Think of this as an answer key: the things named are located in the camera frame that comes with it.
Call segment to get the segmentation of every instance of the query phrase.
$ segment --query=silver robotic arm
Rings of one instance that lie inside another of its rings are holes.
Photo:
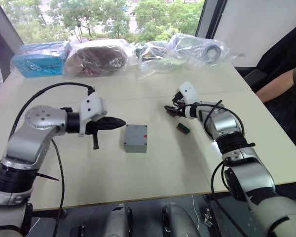
[[[265,236],[296,237],[296,203],[275,192],[271,174],[252,146],[248,144],[235,117],[222,104],[199,101],[190,82],[176,91],[175,107],[167,112],[198,119],[209,136],[217,142],[229,190],[239,201],[246,201],[260,223]]]
[[[0,161],[0,236],[26,235],[32,206],[28,200],[33,182],[49,150],[51,139],[66,133],[93,135],[98,149],[98,130],[125,125],[106,115],[104,100],[96,92],[83,100],[78,113],[71,108],[35,106],[27,111],[23,125],[9,139]]]

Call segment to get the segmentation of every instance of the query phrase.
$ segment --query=black cable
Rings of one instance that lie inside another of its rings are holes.
[[[210,110],[210,112],[208,113],[208,115],[206,116],[205,118],[205,121],[204,121],[204,129],[205,129],[205,132],[211,137],[213,138],[212,134],[210,133],[210,131],[208,130],[208,127],[207,127],[207,121],[208,119],[210,118],[210,116],[212,115],[213,111],[217,108],[217,106],[222,102],[222,100],[218,101],[213,107],[212,109]]]
[[[57,215],[57,219],[56,219],[56,223],[55,223],[55,228],[54,228],[54,233],[53,233],[53,237],[56,237],[58,226],[59,226],[59,219],[60,219],[61,214],[62,214],[62,211],[63,211],[64,197],[65,197],[65,178],[64,178],[64,171],[63,171],[63,166],[61,164],[60,154],[59,154],[59,151],[58,151],[58,147],[57,147],[54,139],[51,139],[51,142],[53,143],[53,145],[55,147],[55,150],[56,150],[56,154],[57,154],[57,158],[58,158],[58,163],[59,163],[59,168],[60,168],[60,174],[61,174],[61,185],[62,185],[61,200],[60,200],[58,215]]]
[[[40,90],[39,92],[37,92],[35,95],[33,95],[21,108],[20,112],[18,113],[17,117],[15,118],[14,124],[12,126],[9,138],[14,134],[16,126],[18,125],[18,122],[20,120],[20,117],[22,115],[22,113],[25,111],[25,109],[28,107],[28,105],[37,97],[39,97],[40,95],[42,95],[44,92],[48,91],[49,89],[52,89],[54,87],[57,86],[61,86],[61,85],[77,85],[77,86],[83,86],[83,87],[87,87],[88,88],[88,95],[91,94],[92,92],[94,92],[95,90],[93,89],[93,87],[86,85],[86,84],[82,84],[82,83],[77,83],[77,82],[62,82],[62,83],[57,83],[57,84],[53,84],[50,85],[46,88],[44,88],[43,90]]]
[[[194,104],[187,104],[187,105],[182,105],[180,106],[181,108],[183,107],[187,107],[187,106],[195,106],[195,105],[199,105],[199,106],[207,106],[207,107],[214,107],[215,105],[210,105],[210,104],[201,104],[201,103],[194,103]],[[244,136],[245,135],[245,128],[243,126],[243,122],[241,121],[240,117],[232,110],[230,109],[227,109],[225,107],[222,107],[222,106],[215,106],[215,108],[218,108],[218,109],[222,109],[222,110],[225,110],[225,111],[228,111],[230,112],[232,115],[234,115],[236,117],[236,119],[239,121],[240,123],[240,127],[241,127],[241,133],[242,135]]]
[[[220,208],[220,210],[226,215],[226,217],[231,221],[231,223],[237,228],[237,230],[240,232],[240,234],[243,237],[248,237],[248,235],[243,231],[243,229],[241,229],[241,227],[236,223],[236,221],[229,215],[229,213],[223,208],[223,206],[218,202],[218,199],[216,197],[215,191],[214,191],[214,177],[215,174],[217,172],[217,170],[219,169],[219,167],[221,167],[223,165],[223,162],[220,162],[219,165],[217,165],[217,167],[215,168],[213,174],[212,174],[212,178],[211,178],[211,191],[212,191],[212,195],[214,198],[215,203],[217,204],[217,206]]]
[[[228,185],[227,185],[227,183],[226,183],[226,181],[225,181],[225,176],[223,175],[223,170],[224,170],[224,168],[225,168],[225,165],[223,164],[223,165],[222,165],[222,172],[221,172],[222,183],[223,183],[223,185],[227,188],[227,190],[229,191],[229,187],[228,187]]]

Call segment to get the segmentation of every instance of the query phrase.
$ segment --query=person's arm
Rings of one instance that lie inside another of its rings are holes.
[[[290,70],[288,72],[281,74],[276,79],[271,81],[269,84],[262,87],[256,93],[256,95],[263,103],[265,103],[280,96],[288,89],[290,89],[293,85],[293,70]]]

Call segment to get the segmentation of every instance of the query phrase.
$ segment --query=table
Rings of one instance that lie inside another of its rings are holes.
[[[56,137],[65,173],[64,207],[209,193],[211,174],[221,161],[215,142],[207,137],[196,119],[173,118],[163,108],[171,104],[175,89],[189,79],[201,100],[223,99],[223,104],[240,116],[247,141],[256,143],[255,150],[276,184],[296,181],[296,147],[230,64],[183,76],[180,73],[153,75],[141,81],[132,77],[25,79],[13,72],[0,90],[0,157],[14,118],[31,95],[52,83],[79,81],[95,86],[107,100],[108,116],[121,118],[128,124],[148,125],[148,151],[125,153],[124,127],[100,131],[97,151],[93,150],[91,136]],[[85,89],[59,87],[32,105],[77,110],[85,97]],[[190,128],[191,133],[184,135],[176,130],[179,122]],[[40,173],[60,178],[52,146]],[[215,180],[215,190],[225,191],[219,177]],[[60,182],[37,177],[31,202],[34,209],[57,208],[60,195]]]

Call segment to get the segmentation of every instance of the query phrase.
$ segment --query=wrapped item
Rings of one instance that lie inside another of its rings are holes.
[[[135,47],[140,62],[138,79],[156,72],[167,73],[180,68],[185,62],[185,60],[171,56],[172,53],[167,41],[137,43]]]
[[[65,68],[70,75],[106,76],[137,63],[134,48],[124,39],[100,39],[73,46]]]
[[[22,45],[11,59],[26,78],[61,75],[71,45],[68,41]]]
[[[232,52],[223,42],[185,34],[175,34],[169,47],[177,58],[185,59],[192,66],[213,66],[244,54]]]

